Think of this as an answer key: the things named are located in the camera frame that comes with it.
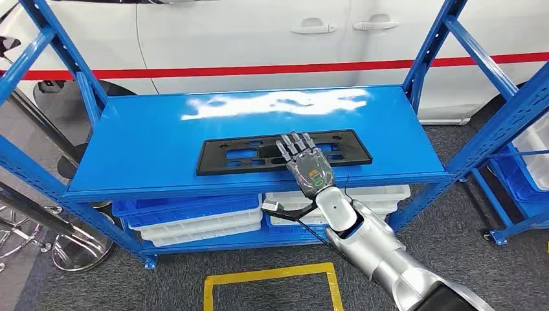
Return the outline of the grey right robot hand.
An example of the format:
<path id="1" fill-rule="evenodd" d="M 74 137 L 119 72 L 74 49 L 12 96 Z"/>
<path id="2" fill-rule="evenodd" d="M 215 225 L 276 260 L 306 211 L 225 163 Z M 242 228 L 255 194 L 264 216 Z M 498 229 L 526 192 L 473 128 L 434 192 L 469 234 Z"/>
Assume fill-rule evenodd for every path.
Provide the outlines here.
<path id="1" fill-rule="evenodd" d="M 308 133 L 283 133 L 280 137 L 276 146 L 305 197 L 312 200 L 325 188 L 334 186 L 332 167 Z"/>

